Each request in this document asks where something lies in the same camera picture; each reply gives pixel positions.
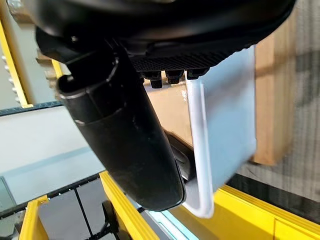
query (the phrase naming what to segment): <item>white plastic panel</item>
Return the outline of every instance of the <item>white plastic panel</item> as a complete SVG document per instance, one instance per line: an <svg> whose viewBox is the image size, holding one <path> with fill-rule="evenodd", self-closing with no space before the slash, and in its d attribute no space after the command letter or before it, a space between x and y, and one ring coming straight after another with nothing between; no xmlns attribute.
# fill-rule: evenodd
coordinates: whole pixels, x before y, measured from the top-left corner
<svg viewBox="0 0 320 240"><path fill-rule="evenodd" d="M197 179L187 183L183 205L210 218L213 193L256 150L254 48L234 53L186 86Z"/></svg>

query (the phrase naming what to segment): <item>white wall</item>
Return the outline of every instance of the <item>white wall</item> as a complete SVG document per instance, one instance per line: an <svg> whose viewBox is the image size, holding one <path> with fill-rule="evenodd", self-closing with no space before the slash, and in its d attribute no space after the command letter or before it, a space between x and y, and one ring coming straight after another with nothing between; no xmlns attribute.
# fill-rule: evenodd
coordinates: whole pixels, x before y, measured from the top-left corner
<svg viewBox="0 0 320 240"><path fill-rule="evenodd" d="M0 175L17 204L103 170L63 106L0 117Z"/></svg>
<svg viewBox="0 0 320 240"><path fill-rule="evenodd" d="M0 117L0 173L87 146L63 106Z"/></svg>

